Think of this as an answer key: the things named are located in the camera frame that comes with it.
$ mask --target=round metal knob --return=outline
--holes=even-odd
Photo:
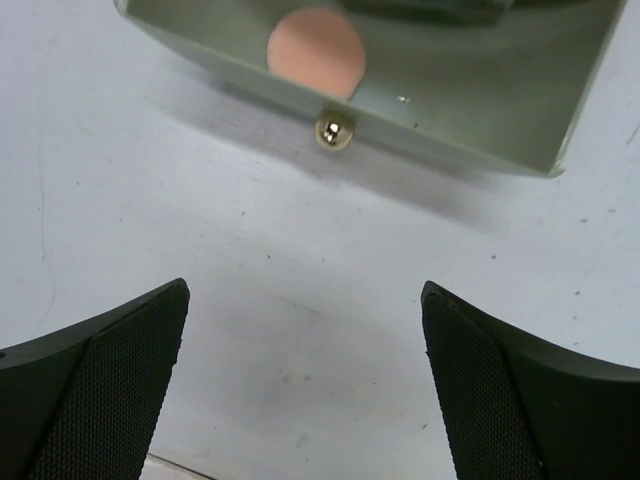
[[[348,115],[334,109],[326,109],[316,121],[316,142],[329,151],[340,151],[351,142],[355,127],[355,122]]]

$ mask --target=white table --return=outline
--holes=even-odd
[[[155,454],[218,480],[452,479],[425,280],[640,367],[639,42],[631,0],[567,172],[539,180],[324,156],[109,1],[5,1],[2,344],[183,276]]]

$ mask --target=box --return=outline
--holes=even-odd
[[[347,102],[278,78],[266,62],[269,36],[283,16],[304,6],[343,10],[337,1],[116,0],[116,6],[242,89],[310,119],[326,121],[332,112],[351,119],[355,138],[427,158],[555,176],[623,1],[529,1],[537,6],[516,6],[490,27],[345,12],[368,55],[365,79]]]

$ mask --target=gold knob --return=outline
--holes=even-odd
[[[325,109],[316,121],[316,142],[322,148],[338,152],[349,145],[355,129],[351,117],[335,109]]]

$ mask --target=pink circular object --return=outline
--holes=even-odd
[[[276,75],[347,100],[364,77],[367,55],[345,17],[328,8],[304,8],[278,23],[267,63]]]

